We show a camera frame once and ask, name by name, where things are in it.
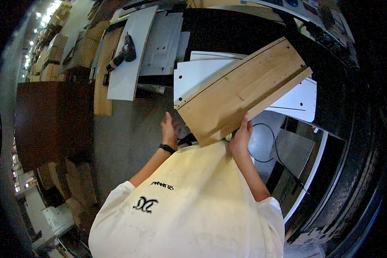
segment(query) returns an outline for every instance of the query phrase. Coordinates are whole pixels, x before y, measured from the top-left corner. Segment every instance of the wooden panel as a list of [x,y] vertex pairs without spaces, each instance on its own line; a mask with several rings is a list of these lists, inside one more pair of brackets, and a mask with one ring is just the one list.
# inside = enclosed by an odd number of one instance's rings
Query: wooden panel
[[19,83],[14,129],[25,171],[91,149],[92,99],[85,83]]
[[109,79],[108,99],[133,101],[136,93],[136,83],[139,77],[141,57],[144,54],[146,39],[151,29],[152,21],[158,6],[153,6],[129,15],[123,33],[120,37],[115,56],[124,45],[126,33],[132,36],[136,49],[136,59],[132,62],[122,62],[111,72]]
[[106,65],[111,61],[112,52],[116,51],[123,28],[106,33],[102,41],[99,59],[96,66],[96,79],[94,85],[94,114],[99,116],[112,115],[112,101],[108,100],[108,86],[103,85],[103,78],[107,73]]
[[[217,58],[214,55],[194,54],[192,56],[206,59],[178,63],[178,69],[174,70],[174,106],[181,104],[179,98],[184,100],[192,93],[195,93],[198,90],[197,86],[203,80],[212,76],[216,71],[223,69],[224,66],[232,65],[233,62],[238,61],[233,58],[228,59],[226,53],[225,56],[221,57],[221,60],[208,60],[209,57]],[[306,78],[265,110],[275,111],[286,116],[312,122],[315,118],[316,89],[316,82],[310,78]]]
[[280,38],[204,81],[176,107],[201,146],[217,142],[311,75],[287,39]]

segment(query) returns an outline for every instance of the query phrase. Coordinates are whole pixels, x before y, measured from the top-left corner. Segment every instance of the wood grain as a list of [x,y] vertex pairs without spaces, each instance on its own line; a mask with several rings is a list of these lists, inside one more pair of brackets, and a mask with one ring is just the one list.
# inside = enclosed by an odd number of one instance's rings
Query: wood grain
[[112,52],[118,47],[120,35],[123,28],[117,28],[112,32],[106,33],[102,41],[99,60],[96,66],[96,79],[94,84],[94,114],[98,116],[112,115],[112,101],[108,100],[108,86],[103,85],[103,78],[108,72],[106,65],[112,59]]
[[217,142],[309,76],[297,51],[281,38],[206,80],[177,107],[201,146]]

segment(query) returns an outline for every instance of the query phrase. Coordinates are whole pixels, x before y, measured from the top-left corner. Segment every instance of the white laminated board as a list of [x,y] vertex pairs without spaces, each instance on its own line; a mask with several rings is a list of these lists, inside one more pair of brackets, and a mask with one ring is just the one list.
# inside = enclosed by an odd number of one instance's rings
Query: white laminated board
[[191,32],[183,31],[179,37],[178,50],[176,51],[176,62],[183,62],[185,59],[185,52],[188,47],[189,37]]
[[183,13],[166,11],[156,14],[148,36],[139,75],[169,75],[173,73],[176,52],[183,23]]
[[207,52],[207,51],[192,51],[190,61],[197,60],[221,60],[221,59],[244,59],[246,54],[233,54],[224,52]]
[[[195,93],[200,82],[235,61],[236,59],[211,59],[178,63],[178,68],[174,70],[174,106],[180,104],[179,98],[186,99]],[[316,89],[316,82],[306,78],[266,110],[312,122],[315,117]]]
[[134,100],[141,58],[157,8],[158,6],[152,6],[129,15],[123,33],[120,36],[115,56],[122,49],[124,38],[128,32],[132,36],[133,43],[135,44],[136,59],[132,62],[122,62],[111,72],[108,88],[109,100]]

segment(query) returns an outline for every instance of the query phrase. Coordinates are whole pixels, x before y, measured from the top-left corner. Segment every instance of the right hand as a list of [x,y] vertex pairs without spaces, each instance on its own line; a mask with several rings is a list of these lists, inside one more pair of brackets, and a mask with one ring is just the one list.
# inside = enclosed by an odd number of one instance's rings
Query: right hand
[[249,119],[248,114],[245,114],[242,118],[240,128],[229,143],[229,150],[234,158],[240,157],[241,155],[248,155],[248,143],[251,139],[252,131],[252,121]]
[[165,113],[165,118],[160,123],[160,126],[162,127],[162,143],[169,145],[174,150],[178,150],[178,135],[175,130],[177,126],[174,125],[174,121],[172,121],[172,116],[169,112]]

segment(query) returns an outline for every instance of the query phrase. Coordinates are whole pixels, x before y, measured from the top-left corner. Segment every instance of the wooden plank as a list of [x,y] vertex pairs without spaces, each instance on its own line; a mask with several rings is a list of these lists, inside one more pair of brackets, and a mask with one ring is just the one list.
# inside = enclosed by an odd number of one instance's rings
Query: wooden plank
[[311,75],[297,51],[281,38],[215,73],[177,107],[201,146],[217,142]]
[[[178,63],[178,69],[174,70],[174,106],[181,104],[179,98],[186,99],[192,93],[195,93],[198,90],[197,85],[201,81],[206,80],[216,71],[223,69],[224,66],[237,61],[237,59],[233,58],[228,59],[227,56],[222,56],[221,58],[225,59],[221,60],[208,59],[209,57],[214,58],[214,55],[198,56],[205,58],[205,60]],[[306,78],[265,110],[312,122],[315,118],[316,89],[316,82]]]
[[112,101],[108,100],[108,87],[103,85],[103,78],[107,74],[106,65],[111,61],[112,51],[118,47],[119,38],[123,28],[117,28],[106,33],[102,41],[99,60],[96,66],[96,79],[94,84],[94,114],[98,116],[112,115]]
[[109,79],[108,99],[133,101],[136,93],[136,83],[139,77],[141,58],[144,54],[147,37],[154,20],[158,6],[144,8],[129,15],[123,33],[120,37],[115,56],[124,45],[127,33],[132,36],[136,49],[136,59],[132,62],[122,62],[113,70]]

